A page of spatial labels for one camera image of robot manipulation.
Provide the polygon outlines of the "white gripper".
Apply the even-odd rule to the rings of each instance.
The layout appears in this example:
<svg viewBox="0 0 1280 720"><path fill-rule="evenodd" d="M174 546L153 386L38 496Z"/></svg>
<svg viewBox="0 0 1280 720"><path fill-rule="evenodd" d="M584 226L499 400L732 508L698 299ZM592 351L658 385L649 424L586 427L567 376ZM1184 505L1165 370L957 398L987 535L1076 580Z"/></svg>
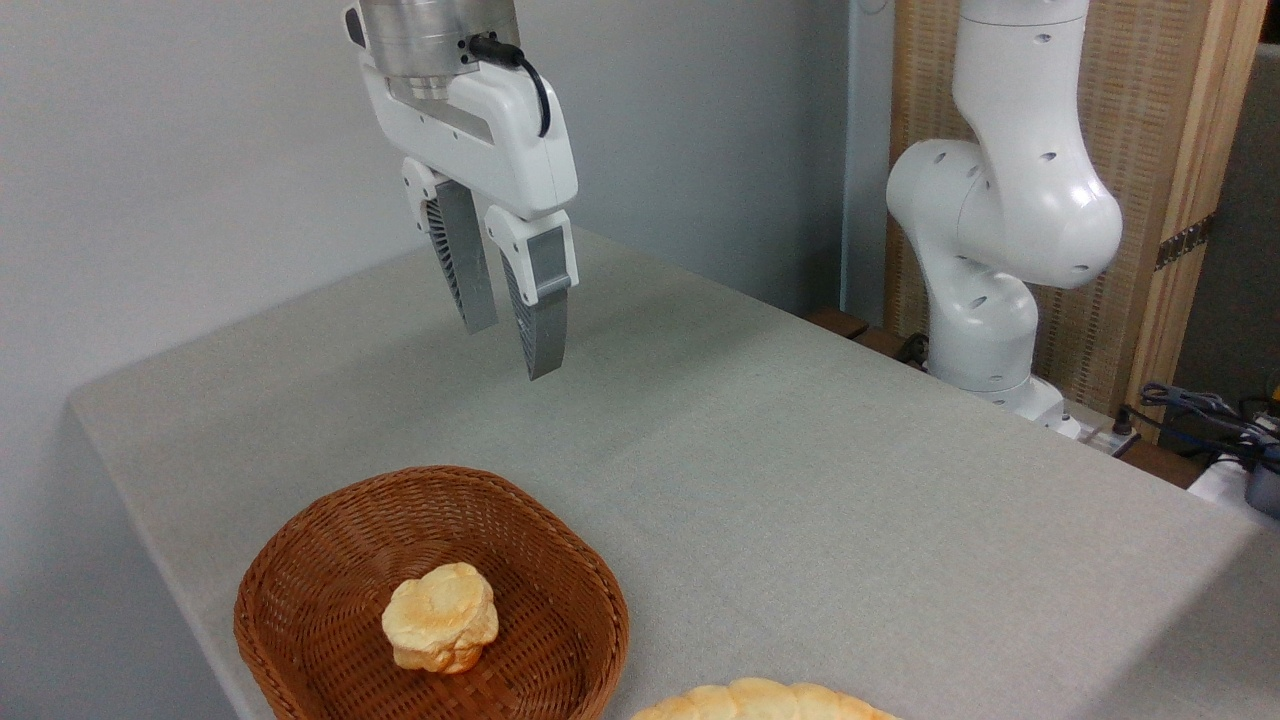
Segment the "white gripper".
<svg viewBox="0 0 1280 720"><path fill-rule="evenodd" d="M344 27L379 126L407 156L410 205L465 329L498 322L474 191L502 206L484 225L502 255L527 377L561 368L580 277L559 210L579 177L556 91L529 74L515 6L352 4Z"/></svg>

